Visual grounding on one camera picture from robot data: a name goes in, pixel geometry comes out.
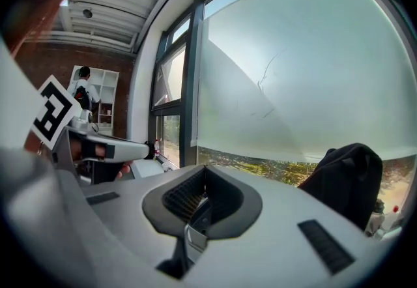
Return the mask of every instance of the roller blind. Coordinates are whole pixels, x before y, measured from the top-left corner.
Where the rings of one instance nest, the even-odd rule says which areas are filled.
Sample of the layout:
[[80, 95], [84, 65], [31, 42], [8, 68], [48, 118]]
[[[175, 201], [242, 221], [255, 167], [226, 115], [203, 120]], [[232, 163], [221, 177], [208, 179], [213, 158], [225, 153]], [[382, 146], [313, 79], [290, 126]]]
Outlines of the roller blind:
[[374, 0], [238, 0], [203, 23], [197, 145], [316, 162], [417, 153], [410, 59]]

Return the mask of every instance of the black bag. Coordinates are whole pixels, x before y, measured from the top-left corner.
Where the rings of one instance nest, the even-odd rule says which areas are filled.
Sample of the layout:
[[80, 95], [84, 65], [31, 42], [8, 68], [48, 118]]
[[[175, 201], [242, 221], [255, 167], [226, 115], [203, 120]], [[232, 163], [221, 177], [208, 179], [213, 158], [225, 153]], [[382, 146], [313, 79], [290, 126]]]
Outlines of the black bag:
[[382, 160], [366, 145], [329, 149], [298, 188], [365, 230], [377, 202]]
[[78, 87], [74, 94], [74, 98], [79, 102], [82, 109], [91, 110], [89, 94], [87, 93], [87, 90], [85, 90], [85, 87]]

